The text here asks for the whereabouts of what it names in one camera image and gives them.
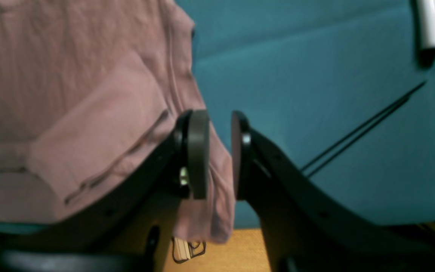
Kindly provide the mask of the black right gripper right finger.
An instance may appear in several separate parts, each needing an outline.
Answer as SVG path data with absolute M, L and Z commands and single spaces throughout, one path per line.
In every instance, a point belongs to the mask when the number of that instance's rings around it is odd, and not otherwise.
M 337 203 L 240 111 L 232 116 L 232 155 L 236 197 L 259 217 L 273 272 L 435 272 L 435 246 Z

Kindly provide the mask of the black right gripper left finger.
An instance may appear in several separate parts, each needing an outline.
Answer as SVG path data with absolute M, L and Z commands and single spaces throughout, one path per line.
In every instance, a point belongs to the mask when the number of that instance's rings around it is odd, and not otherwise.
M 125 181 L 91 206 L 0 246 L 0 272 L 161 272 L 181 201 L 208 195 L 209 116 L 188 110 Z

